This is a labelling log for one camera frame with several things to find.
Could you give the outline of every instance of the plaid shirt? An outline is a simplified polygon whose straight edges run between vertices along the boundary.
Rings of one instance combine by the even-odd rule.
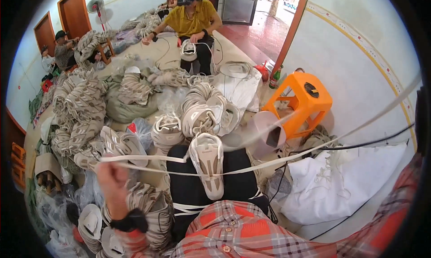
[[[273,224],[255,205],[218,201],[190,224],[186,237],[170,257],[377,257],[388,246],[413,200],[422,159],[417,154],[380,205],[373,220],[358,232],[334,243],[305,240]],[[155,257],[145,234],[116,231],[132,258]]]

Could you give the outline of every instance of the black wristband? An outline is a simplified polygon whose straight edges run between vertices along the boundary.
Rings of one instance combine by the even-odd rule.
[[[129,233],[135,229],[140,230],[142,233],[148,231],[147,219],[138,208],[130,211],[122,220],[112,220],[111,227]]]

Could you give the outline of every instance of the stool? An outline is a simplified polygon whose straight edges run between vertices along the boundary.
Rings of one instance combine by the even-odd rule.
[[[25,167],[25,150],[12,142],[12,160]]]
[[[295,96],[282,97],[281,94],[288,87],[292,89]],[[262,110],[271,111],[280,119],[274,106],[276,101],[289,101],[288,106],[295,111],[295,114],[283,124],[287,139],[309,135],[332,106],[332,98],[320,80],[312,74],[303,72],[293,72],[288,75],[267,104],[262,107]],[[311,115],[315,113],[318,114],[312,119]],[[308,129],[298,132],[304,122],[307,122]]]
[[[103,51],[107,46],[109,46],[109,50],[111,51],[111,56],[109,59],[106,58],[105,52]],[[100,45],[100,44],[97,45],[97,49],[100,51],[100,55],[102,56],[103,62],[106,65],[110,64],[112,57],[115,56],[114,49],[112,48],[112,45],[111,45],[111,40],[107,38],[106,43],[104,45]]]
[[[12,179],[13,181],[25,190],[25,168],[19,164],[12,163]]]
[[[247,122],[248,133],[259,133],[263,129],[266,129],[268,126],[274,124],[277,120],[277,116],[270,111],[258,112]],[[254,151],[252,153],[253,158],[259,160],[268,153],[283,147],[284,143],[286,142],[286,133],[280,123],[278,126],[281,127],[281,131],[280,136],[278,137],[277,146],[272,147],[266,143],[269,135],[268,132],[262,134],[260,139],[254,144]]]

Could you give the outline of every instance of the orange plastic stool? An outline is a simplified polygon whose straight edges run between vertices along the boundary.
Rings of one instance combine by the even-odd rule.
[[[292,88],[295,96],[281,96],[287,87]],[[303,72],[293,72],[288,75],[267,104],[262,107],[262,110],[271,111],[280,119],[274,106],[276,101],[289,101],[288,106],[296,112],[283,124],[286,140],[310,134],[332,106],[332,98],[320,80],[312,74]],[[315,113],[318,114],[312,119],[310,116]],[[308,129],[298,132],[304,122],[308,123]]]
[[[13,181],[25,190],[25,168],[19,164],[12,163],[12,179]]]
[[[25,150],[12,142],[12,161],[25,167]]]

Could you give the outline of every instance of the wooden door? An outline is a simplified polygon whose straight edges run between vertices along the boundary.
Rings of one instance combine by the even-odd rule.
[[[82,37],[90,30],[85,0],[60,0],[58,9],[63,29],[69,31],[69,39]]]
[[[51,23],[51,15],[48,11],[46,15],[39,21],[39,23],[34,28],[35,36],[36,36],[36,42],[39,46],[39,50],[42,49],[44,45],[48,47],[48,54],[51,57],[54,57],[54,41],[55,41],[55,34],[53,25]]]

